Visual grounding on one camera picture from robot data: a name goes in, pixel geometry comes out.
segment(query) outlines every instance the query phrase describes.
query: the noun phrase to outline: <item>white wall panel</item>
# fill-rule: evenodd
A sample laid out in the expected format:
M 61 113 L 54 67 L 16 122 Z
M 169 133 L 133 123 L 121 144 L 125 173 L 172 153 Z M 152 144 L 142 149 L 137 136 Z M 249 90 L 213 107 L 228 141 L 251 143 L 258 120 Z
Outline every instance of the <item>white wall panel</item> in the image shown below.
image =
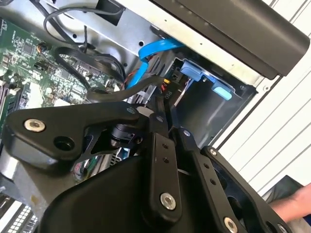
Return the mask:
M 310 36 L 311 0 L 265 2 Z M 310 145 L 311 49 L 231 135 L 220 153 L 263 195 L 285 175 L 303 185 L 311 183 Z

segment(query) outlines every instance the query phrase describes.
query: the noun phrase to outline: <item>bolt head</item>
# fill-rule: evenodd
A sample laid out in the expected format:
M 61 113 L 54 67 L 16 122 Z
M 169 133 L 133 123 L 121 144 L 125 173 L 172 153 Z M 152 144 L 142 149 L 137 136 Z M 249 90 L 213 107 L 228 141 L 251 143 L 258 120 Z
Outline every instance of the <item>bolt head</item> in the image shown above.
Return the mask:
M 156 119 L 157 119 L 158 121 L 160 121 L 160 122 L 163 122 L 163 118 L 160 117 L 160 116 L 157 116 Z
M 168 210 L 174 210 L 176 208 L 176 201 L 169 193 L 162 193 L 160 196 L 161 204 Z
M 282 233 L 288 233 L 287 230 L 285 229 L 285 227 L 284 227 L 283 225 L 278 224 L 277 226 L 280 228 L 280 230 L 282 231 Z
M 25 121 L 24 127 L 27 130 L 36 132 L 36 133 L 39 133 L 45 130 L 45 124 L 41 120 L 37 120 L 37 119 L 29 119 Z
M 225 217 L 224 223 L 225 223 L 225 226 L 228 228 L 228 230 L 231 233 L 237 233 L 238 232 L 238 227 L 231 218 Z
M 214 155 L 214 156 L 216 156 L 216 155 L 217 155 L 217 152 L 216 152 L 216 151 L 214 151 L 213 149 L 209 149 L 209 152 L 210 152 L 212 155 Z
M 190 135 L 191 135 L 187 130 L 184 130 L 184 134 L 185 134 L 187 137 L 190 137 Z
M 133 108 L 127 108 L 126 110 L 131 114 L 135 114 L 135 110 Z

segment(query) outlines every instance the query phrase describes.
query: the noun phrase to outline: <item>capacitor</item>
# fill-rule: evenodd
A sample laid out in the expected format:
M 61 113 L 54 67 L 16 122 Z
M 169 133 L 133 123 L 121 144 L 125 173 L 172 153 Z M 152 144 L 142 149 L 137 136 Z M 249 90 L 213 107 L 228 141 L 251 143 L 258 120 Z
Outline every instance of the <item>capacitor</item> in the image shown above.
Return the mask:
M 52 88 L 50 88 L 50 87 L 47 87 L 47 89 L 45 89 L 45 92 L 46 92 L 47 94 L 50 94 L 50 93 L 52 93 Z

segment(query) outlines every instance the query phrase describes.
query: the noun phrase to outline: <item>motherboard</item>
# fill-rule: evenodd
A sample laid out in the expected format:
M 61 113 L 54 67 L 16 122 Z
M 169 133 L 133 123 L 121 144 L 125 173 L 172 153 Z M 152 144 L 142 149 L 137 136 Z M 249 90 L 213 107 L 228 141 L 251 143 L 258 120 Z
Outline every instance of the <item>motherboard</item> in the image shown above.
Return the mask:
M 48 47 L 44 52 L 39 45 Z M 0 18 L 0 130 L 7 114 L 17 109 L 83 104 L 86 89 L 55 62 L 54 46 Z M 92 87 L 107 92 L 121 83 L 87 64 L 64 55 Z

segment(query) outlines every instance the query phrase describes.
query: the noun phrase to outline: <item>black cable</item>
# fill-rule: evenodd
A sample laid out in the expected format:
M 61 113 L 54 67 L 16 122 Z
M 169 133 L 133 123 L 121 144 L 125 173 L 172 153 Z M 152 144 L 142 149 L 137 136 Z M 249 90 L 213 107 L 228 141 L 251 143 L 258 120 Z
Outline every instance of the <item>black cable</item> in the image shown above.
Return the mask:
M 69 12 L 69 11 L 83 11 L 83 12 L 90 12 L 90 13 L 96 13 L 96 14 L 100 14 L 100 15 L 108 15 L 108 16 L 114 16 L 114 15 L 118 15 L 120 14 L 121 12 L 124 11 L 124 8 L 121 8 L 120 10 L 118 10 L 117 12 L 108 12 L 108 11 L 103 11 L 103 10 L 98 10 L 98 9 L 94 9 L 94 8 L 88 8 L 88 7 L 65 7 L 65 8 L 62 8 L 62 9 L 59 9 L 59 10 L 56 10 L 52 13 L 50 13 L 49 15 L 46 16 L 44 22 L 43 22 L 43 27 L 44 27 L 44 30 L 47 31 L 47 33 L 53 37 L 54 39 L 60 41 L 60 42 L 63 42 L 63 43 L 66 43 L 66 41 L 63 41 L 63 40 L 60 40 L 58 39 L 57 37 L 53 36 L 49 31 L 48 31 L 48 27 L 47 27 L 47 23 L 53 19 L 54 17 L 58 16 L 58 15 L 61 15 L 61 14 L 64 14 L 66 12 Z
M 48 34 L 49 31 L 47 30 L 47 22 L 49 22 L 54 28 L 55 30 L 61 35 L 61 37 L 63 37 L 65 39 L 65 41 L 58 39 L 57 37 L 53 36 L 50 34 L 50 36 L 52 36 L 53 38 L 55 38 L 56 40 L 63 42 L 63 43 L 67 43 L 69 45 L 74 45 L 74 46 L 79 46 L 79 45 L 84 45 L 84 53 L 86 53 L 87 48 L 88 48 L 88 43 L 87 43 L 87 27 L 84 26 L 84 36 L 85 36 L 85 41 L 84 43 L 76 43 L 70 36 L 67 35 L 67 33 L 65 33 L 65 31 L 59 26 L 59 24 L 53 19 L 53 17 L 55 17 L 56 15 L 60 15 L 62 13 L 71 11 L 71 10 L 78 10 L 78 11 L 84 11 L 84 12 L 94 12 L 94 13 L 98 13 L 98 14 L 106 14 L 106 15 L 114 15 L 114 14 L 119 14 L 122 11 L 124 11 L 124 9 L 119 10 L 116 13 L 110 13 L 110 12 L 104 12 L 101 10 L 97 10 L 97 9 L 93 9 L 93 8 L 85 8 L 85 7 L 76 7 L 76 8 L 63 8 L 60 10 L 57 10 L 53 13 L 49 13 L 37 0 L 29 0 L 40 12 L 41 14 L 45 17 L 44 20 L 44 27 L 47 31 Z M 117 69 L 119 70 L 119 73 L 122 75 L 122 79 L 120 80 L 119 78 L 117 78 L 119 81 L 124 82 L 126 79 L 126 74 L 125 74 L 125 70 L 122 66 L 122 64 L 112 55 L 110 54 L 96 54 L 94 55 L 94 58 L 103 60 L 104 62 L 108 62 L 111 64 L 114 64 Z M 69 67 L 69 64 L 64 64 L 65 61 L 63 60 L 63 63 L 61 63 L 61 65 L 63 65 L 65 67 L 65 69 L 67 70 L 67 72 L 69 72 L 70 74 L 74 75 L 82 84 L 83 86 L 85 86 L 87 89 L 90 88 L 88 82 L 86 81 L 86 79 L 79 74 L 77 71 L 75 71 L 73 68 Z
M 86 53 L 87 51 L 87 27 L 84 25 L 84 48 L 83 52 Z
M 41 14 L 45 18 L 50 15 L 50 13 L 39 2 L 37 2 L 37 0 L 29 0 L 29 1 L 41 12 Z M 55 36 L 52 36 L 57 41 L 61 41 L 63 43 L 74 45 L 74 46 L 81 45 L 81 43 L 76 43 L 69 35 L 67 35 L 67 33 L 59 26 L 59 24 L 54 19 L 52 18 L 49 19 L 49 23 L 54 27 L 54 29 L 58 32 L 58 34 L 60 34 L 60 36 L 65 39 L 64 41 L 64 40 L 58 39 Z
M 162 85 L 163 81 L 164 78 L 153 75 L 150 78 L 140 81 L 129 89 L 114 92 L 111 94 L 103 94 L 100 93 L 101 90 L 99 88 L 91 88 L 87 91 L 86 99 L 92 103 L 122 101 L 135 95 L 136 93 L 150 85 L 160 86 Z
M 108 62 L 108 63 L 112 63 L 116 66 L 116 68 L 119 70 L 119 73 L 123 76 L 123 82 L 126 79 L 126 74 L 125 74 L 125 70 L 123 65 L 121 64 L 121 62 L 119 62 L 117 60 L 117 58 L 115 58 L 114 56 L 107 54 L 107 53 L 99 53 L 99 54 L 95 54 L 95 55 L 91 55 L 94 59 L 99 59 L 102 60 L 104 62 Z
M 88 64 L 89 66 L 101 71 L 104 74 L 107 74 L 108 76 L 122 82 L 123 77 L 121 74 L 119 74 L 117 71 L 113 70 L 112 68 L 108 67 L 105 64 L 102 64 L 93 58 L 89 57 L 88 55 L 82 53 L 79 50 L 74 50 L 67 47 L 58 47 L 54 50 L 54 58 L 55 61 L 58 62 L 60 65 L 64 67 L 64 69 L 69 72 L 71 75 L 76 77 L 86 89 L 90 89 L 90 85 L 85 79 L 84 76 L 82 76 L 78 71 L 76 71 L 70 64 L 68 64 L 60 55 L 67 55 L 70 57 L 75 57 L 76 59 L 80 60 L 81 62 L 84 62 Z

